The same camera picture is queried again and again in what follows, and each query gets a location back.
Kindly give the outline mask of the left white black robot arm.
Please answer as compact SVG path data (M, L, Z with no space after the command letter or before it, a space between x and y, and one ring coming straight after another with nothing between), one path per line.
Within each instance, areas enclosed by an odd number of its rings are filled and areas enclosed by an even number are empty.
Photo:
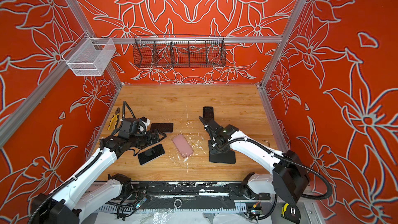
M104 204L117 207L117 216L125 218L126 208L136 208L144 194L134 189L132 180L122 174L109 176L108 181L93 192L85 192L95 180L125 152L143 155L144 148L160 147L167 134L152 129L146 117L136 118L127 102L123 102L122 118L118 119L111 135L99 141L99 148L91 158L67 181L49 194L39 194L31 206L30 224L80 224Z

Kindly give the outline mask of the red-edged black phone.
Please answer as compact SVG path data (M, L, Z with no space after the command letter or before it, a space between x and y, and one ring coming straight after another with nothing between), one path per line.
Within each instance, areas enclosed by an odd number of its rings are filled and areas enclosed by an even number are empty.
M158 130L163 133L173 133L174 124L172 122L165 123L152 123L150 126L151 131Z

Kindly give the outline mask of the black phone case with holes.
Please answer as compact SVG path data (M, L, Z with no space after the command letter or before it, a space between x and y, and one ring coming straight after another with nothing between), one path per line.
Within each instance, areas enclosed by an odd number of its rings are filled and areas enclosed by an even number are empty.
M229 150L224 153L209 154L209 161L211 163L221 163L221 164L235 164L236 155L235 151Z

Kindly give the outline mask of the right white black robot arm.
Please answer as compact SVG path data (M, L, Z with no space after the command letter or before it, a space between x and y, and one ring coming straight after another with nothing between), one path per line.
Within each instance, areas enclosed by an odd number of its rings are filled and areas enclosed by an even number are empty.
M210 162L235 164L235 153L240 152L267 170L267 174L248 174L243 181L243 185L254 194L275 194L291 205L296 205L300 198L325 200L332 195L330 182L319 172L303 165L295 152L282 152L266 147L233 125L222 127L213 119L199 119L209 134ZM310 182L309 173L323 181L326 193L305 194L304 191Z

